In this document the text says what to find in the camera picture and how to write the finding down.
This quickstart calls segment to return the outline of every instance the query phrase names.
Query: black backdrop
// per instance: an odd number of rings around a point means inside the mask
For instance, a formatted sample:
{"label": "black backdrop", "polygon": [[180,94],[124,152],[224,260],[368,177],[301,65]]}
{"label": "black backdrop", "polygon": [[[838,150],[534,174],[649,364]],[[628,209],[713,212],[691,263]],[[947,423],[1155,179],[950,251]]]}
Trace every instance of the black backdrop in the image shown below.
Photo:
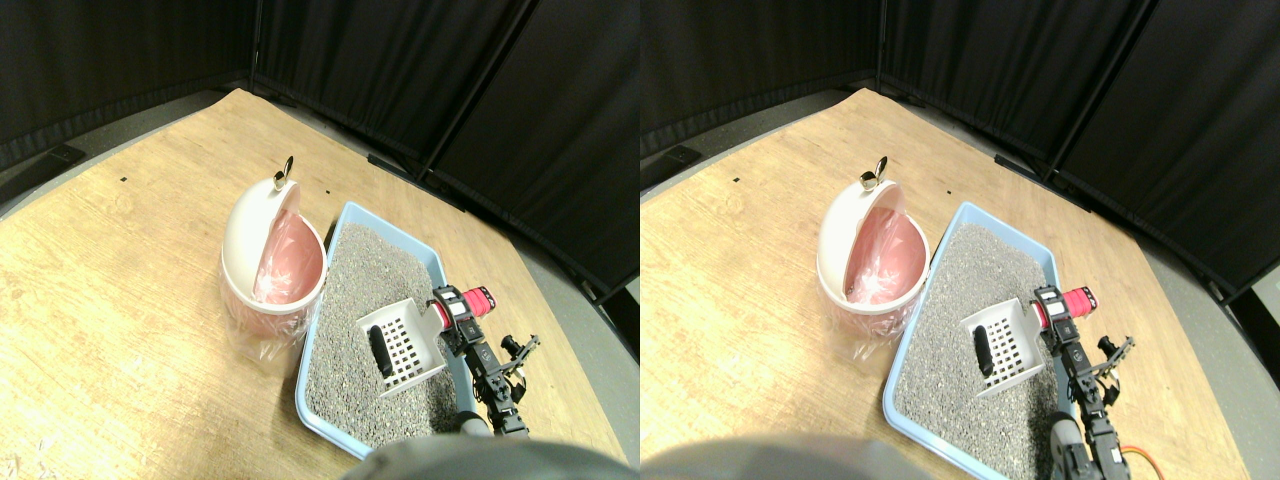
{"label": "black backdrop", "polygon": [[876,74],[879,0],[640,4],[645,156]]}
{"label": "black backdrop", "polygon": [[435,165],[605,291],[640,274],[639,28],[630,1],[539,1]]}
{"label": "black backdrop", "polygon": [[253,1],[0,1],[0,170],[250,68]]}
{"label": "black backdrop", "polygon": [[520,1],[269,0],[256,81],[421,166]]}
{"label": "black backdrop", "polygon": [[1161,1],[1061,168],[1229,296],[1280,260],[1276,26],[1272,3]]}
{"label": "black backdrop", "polygon": [[882,81],[1046,164],[1142,1],[890,1]]}

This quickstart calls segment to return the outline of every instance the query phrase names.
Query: wooden floor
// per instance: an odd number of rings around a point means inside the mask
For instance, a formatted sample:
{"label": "wooden floor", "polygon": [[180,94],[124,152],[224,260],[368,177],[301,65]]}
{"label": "wooden floor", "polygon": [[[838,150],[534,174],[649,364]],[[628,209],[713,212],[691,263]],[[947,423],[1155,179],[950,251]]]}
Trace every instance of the wooden floor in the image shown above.
{"label": "wooden floor", "polygon": [[[709,438],[835,433],[964,476],[884,421],[888,348],[847,364],[824,347],[818,227],[836,193],[884,155],[932,246],[972,201],[1053,251],[1064,287],[1093,289],[1101,307],[1080,323],[1084,338],[1135,338],[1110,408],[1123,444],[1151,452],[1170,479],[1248,476],[1133,238],[868,90],[641,205],[641,457]],[[1129,463],[1135,479],[1153,477],[1142,460]]]}
{"label": "wooden floor", "polygon": [[435,248],[456,285],[489,287],[489,338],[541,338],[520,406],[532,436],[626,462],[500,232],[243,91],[0,223],[0,462],[18,458],[22,477],[337,477],[356,465],[301,424],[294,381],[264,375],[224,333],[227,215],[291,155],[317,229],[356,201]]}

